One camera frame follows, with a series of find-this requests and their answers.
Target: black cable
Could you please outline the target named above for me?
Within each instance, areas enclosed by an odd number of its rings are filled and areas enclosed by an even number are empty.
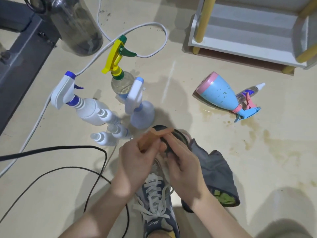
[[[44,0],[40,0],[41,1],[41,4],[43,6],[43,9],[39,9],[39,8],[36,8],[34,7],[30,2],[29,0],[24,0],[26,5],[35,13],[37,14],[44,14],[46,12],[46,4],[44,2]]]
[[[42,152],[47,152],[47,151],[53,151],[53,150],[58,150],[58,149],[74,149],[74,148],[95,148],[97,150],[100,150],[102,152],[105,153],[105,161],[102,165],[102,168],[101,168],[101,171],[100,173],[94,171],[94,170],[91,170],[91,169],[88,169],[88,168],[84,168],[84,167],[78,167],[78,166],[67,166],[67,167],[61,167],[61,168],[57,168],[57,169],[54,169],[54,170],[51,170],[51,171],[48,171],[42,175],[40,175],[39,177],[37,177],[22,193],[21,195],[19,195],[19,197],[13,202],[13,204],[10,206],[10,208],[7,210],[7,212],[4,214],[4,216],[1,218],[0,220],[0,224],[1,222],[4,220],[4,218],[7,216],[7,214],[10,212],[10,210],[13,208],[13,206],[16,204],[16,202],[24,195],[24,193],[36,182],[38,181],[41,177],[49,174],[49,173],[52,173],[54,171],[57,171],[57,170],[60,170],[60,169],[67,169],[67,168],[77,168],[77,169],[83,169],[83,170],[87,170],[89,172],[93,172],[94,174],[97,174],[98,175],[98,178],[95,182],[95,184],[93,185],[92,189],[90,190],[89,192],[89,195],[88,195],[88,198],[86,200],[86,203],[85,203],[85,208],[84,208],[84,212],[86,211],[87,209],[87,204],[88,204],[88,201],[89,201],[89,198],[91,196],[91,193],[93,192],[93,189],[95,188],[96,184],[98,183],[98,180],[100,179],[100,177],[102,177],[104,180],[106,180],[109,184],[111,184],[111,181],[109,181],[108,179],[106,179],[103,175],[102,175],[102,172],[106,166],[106,161],[107,161],[107,152],[104,151],[103,149],[99,148],[99,147],[96,147],[96,146],[92,146],[92,145],[75,145],[75,146],[55,146],[55,147],[48,147],[48,148],[41,148],[41,149],[35,149],[35,150],[30,150],[30,151],[27,151],[27,152],[23,152],[23,153],[17,153],[17,154],[12,154],[12,155],[6,155],[6,156],[0,156],[0,161],[3,161],[3,160],[10,160],[10,159],[16,159],[16,158],[21,158],[21,157],[24,157],[24,156],[29,156],[29,155],[33,155],[33,154],[38,154],[38,153],[42,153]],[[130,216],[129,216],[129,209],[128,209],[128,205],[126,204],[125,205],[125,208],[126,208],[126,214],[127,214],[127,224],[126,224],[126,228],[125,228],[125,232],[122,236],[122,238],[125,237],[126,233],[128,232],[128,228],[129,228],[129,223],[130,223]]]

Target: gray fabric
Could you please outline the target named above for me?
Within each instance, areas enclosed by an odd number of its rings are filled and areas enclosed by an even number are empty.
[[[215,195],[215,190],[226,193],[235,199],[234,204],[223,204],[223,206],[234,207],[240,204],[237,188],[233,181],[232,171],[222,156],[214,150],[208,154],[193,139],[189,144],[189,149],[198,157],[203,172],[204,180],[210,192]]]

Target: person's left hand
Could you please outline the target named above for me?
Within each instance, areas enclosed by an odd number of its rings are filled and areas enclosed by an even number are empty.
[[[160,139],[144,154],[140,152],[136,139],[126,142],[119,149],[119,167],[111,185],[113,192],[120,197],[132,198],[149,175],[155,156],[164,149],[166,144]]]

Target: sneaker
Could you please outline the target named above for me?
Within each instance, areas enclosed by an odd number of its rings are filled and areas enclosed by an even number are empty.
[[[180,237],[170,188],[159,162],[154,160],[149,176],[136,193],[139,203],[133,205],[142,215],[143,238],[156,230],[166,231],[173,238]]]

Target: yellow spray head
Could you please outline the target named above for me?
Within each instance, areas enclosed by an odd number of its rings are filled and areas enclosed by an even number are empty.
[[[107,58],[106,66],[102,70],[104,74],[111,71],[111,75],[117,80],[121,80],[124,77],[122,69],[118,66],[122,56],[135,57],[137,55],[124,47],[126,41],[126,36],[121,35],[121,37],[114,42]]]

